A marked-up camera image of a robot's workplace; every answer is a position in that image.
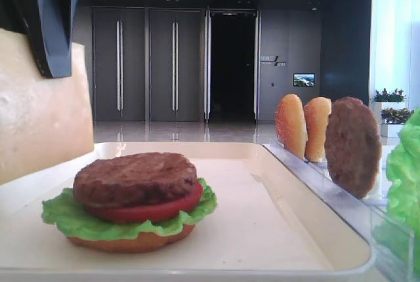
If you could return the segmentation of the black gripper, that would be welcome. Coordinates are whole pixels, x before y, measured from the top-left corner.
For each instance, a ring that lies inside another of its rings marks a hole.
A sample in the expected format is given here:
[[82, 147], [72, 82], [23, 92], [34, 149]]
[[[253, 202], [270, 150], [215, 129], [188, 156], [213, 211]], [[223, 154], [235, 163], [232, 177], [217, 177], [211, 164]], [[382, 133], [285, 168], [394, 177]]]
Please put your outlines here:
[[77, 0], [1, 0], [1, 27], [26, 34], [46, 78], [72, 75], [72, 31]]

